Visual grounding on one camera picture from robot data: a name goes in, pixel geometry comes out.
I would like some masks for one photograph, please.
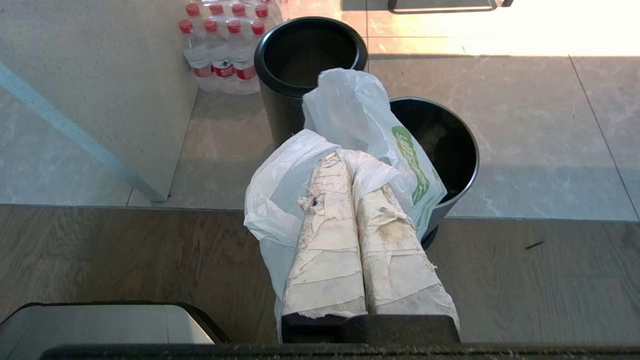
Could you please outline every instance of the wooden surface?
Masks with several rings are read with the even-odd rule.
[[[459,219],[440,231],[427,255],[463,341],[640,343],[640,224]]]
[[[199,307],[237,342],[273,343],[274,295],[240,212],[0,207],[0,318],[27,302]]]
[[[234,341],[272,343],[273,290],[242,222],[0,206],[0,318],[33,301],[183,301]],[[640,224],[448,219],[428,256],[463,341],[640,343]]]

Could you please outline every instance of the trash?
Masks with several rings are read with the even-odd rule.
[[[356,214],[369,314],[447,315],[460,321],[413,222],[388,185],[360,200]]]
[[[353,179],[354,204],[400,173],[359,151],[341,149],[309,130],[288,139],[256,170],[244,197],[244,225],[260,241],[260,252],[276,294],[278,328],[284,289],[296,253],[305,214],[298,204],[318,161],[336,152]]]
[[[352,184],[336,152],[313,170],[307,197],[299,200],[305,219],[284,291],[283,316],[349,318],[367,313]]]
[[[447,190],[422,147],[391,112],[380,80],[362,71],[326,70],[317,88],[304,95],[303,111],[305,129],[398,169],[401,175],[389,185],[422,238]]]
[[[438,225],[449,210],[469,191],[478,173],[479,153],[469,127],[451,110],[420,97],[389,101],[391,112],[426,152],[447,195],[433,208],[422,248],[429,247]]]

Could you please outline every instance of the floor seam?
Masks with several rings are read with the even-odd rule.
[[[125,208],[129,206],[129,201],[131,201],[131,195],[133,194],[133,186],[131,187],[131,191],[129,191],[129,197],[127,198],[127,203],[124,205]]]
[[[598,121],[598,116],[596,115],[595,110],[593,109],[593,105],[591,105],[591,100],[589,99],[589,95],[587,95],[587,90],[584,88],[584,84],[582,84],[582,79],[580,78],[580,74],[578,74],[578,69],[576,69],[575,64],[573,62],[573,58],[571,55],[569,56],[569,61],[571,62],[571,66],[573,67],[573,71],[575,72],[576,78],[578,78],[578,83],[580,83],[580,87],[582,88],[582,92],[584,93],[584,97],[587,99],[587,103],[589,104],[589,109],[591,109],[591,113],[593,114],[593,118],[596,120],[596,125],[598,125],[598,129],[600,130],[600,134],[602,135],[602,139],[604,140],[604,144],[609,151],[609,156],[611,156],[611,160],[613,161],[613,165],[616,167],[616,171],[618,172],[618,177],[622,182],[622,187],[625,189],[625,193],[627,193],[627,197],[629,202],[631,203],[631,208],[634,210],[636,214],[636,218],[640,221],[640,216],[638,216],[638,211],[636,209],[636,205],[634,204],[633,199],[631,199],[631,194],[629,194],[629,190],[627,189],[627,184],[625,184],[625,180],[622,178],[622,174],[620,173],[620,168],[618,168],[618,164],[616,163],[616,158],[613,157],[613,152],[611,152],[611,147],[609,146],[609,142],[607,141],[607,137],[604,136],[604,131],[602,130],[602,126],[600,125],[600,121]]]
[[[369,0],[364,1],[364,33],[367,35],[367,46],[369,46]]]

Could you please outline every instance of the metal frame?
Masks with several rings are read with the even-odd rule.
[[[398,0],[388,0],[387,1],[387,8],[391,11],[391,10],[395,10],[396,6],[398,4]],[[500,7],[502,8],[508,8],[509,6],[511,6],[511,4],[513,4],[513,0],[503,0],[502,4],[500,4]]]

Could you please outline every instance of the plastic bag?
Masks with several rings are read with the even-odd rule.
[[[197,50],[194,57],[198,60],[198,67],[193,70],[196,82],[202,90],[237,95],[260,91],[253,66],[253,52],[263,34],[282,22],[278,4],[282,2],[189,0],[186,11],[193,29],[186,38],[188,40],[185,40],[183,51],[187,51],[184,54],[189,60],[189,54]],[[239,28],[239,33],[230,32],[231,24],[235,25],[232,28]],[[200,55],[202,49],[205,53],[208,51],[207,58]]]
[[[389,185],[421,239],[447,190],[418,141],[391,112],[380,80],[363,71],[324,71],[318,87],[304,95],[303,111],[305,129],[398,169],[401,175]]]
[[[373,156],[341,149],[313,131],[294,135],[256,170],[244,198],[244,225],[260,241],[260,253],[276,294],[275,315],[280,321],[281,303],[294,261],[304,212],[298,198],[307,195],[307,183],[317,162],[335,151],[353,178],[353,197],[360,199],[400,173]]]

